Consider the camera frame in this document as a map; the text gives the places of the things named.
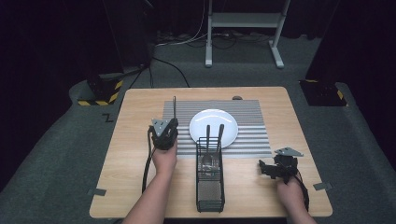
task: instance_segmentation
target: dish rack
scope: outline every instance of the dish rack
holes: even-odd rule
[[[198,212],[222,212],[225,204],[220,137],[196,142],[196,204]]]

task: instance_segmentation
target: plate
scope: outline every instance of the plate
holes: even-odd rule
[[[206,125],[210,125],[210,137],[218,137],[220,124],[224,124],[221,147],[227,147],[238,135],[238,124],[223,110],[207,109],[196,114],[190,122],[190,135],[197,142],[200,137],[206,137]]]

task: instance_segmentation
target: controller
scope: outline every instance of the controller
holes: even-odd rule
[[[276,165],[266,165],[265,162],[259,160],[262,174],[271,176],[272,179],[276,177],[283,178],[283,182],[288,184],[291,176],[295,176],[298,173],[297,169],[297,158],[294,156],[301,157],[302,153],[290,148],[285,147],[276,150],[276,156],[274,162]]]
[[[173,98],[173,106],[174,117],[172,119],[153,119],[151,121],[152,125],[148,128],[152,143],[157,149],[168,150],[174,145],[177,139],[176,96]]]

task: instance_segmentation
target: striped mat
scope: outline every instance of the striped mat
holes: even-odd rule
[[[257,100],[177,101],[179,157],[195,158],[195,142],[189,131],[190,121],[197,113],[206,109],[224,110],[238,123],[238,135],[232,144],[222,149],[223,158],[272,157],[260,103]],[[163,119],[171,119],[173,116],[173,102],[166,101]]]

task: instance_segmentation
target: black wire basket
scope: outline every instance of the black wire basket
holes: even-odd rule
[[[196,143],[196,203],[198,212],[222,212],[224,179],[221,137],[201,137]]]

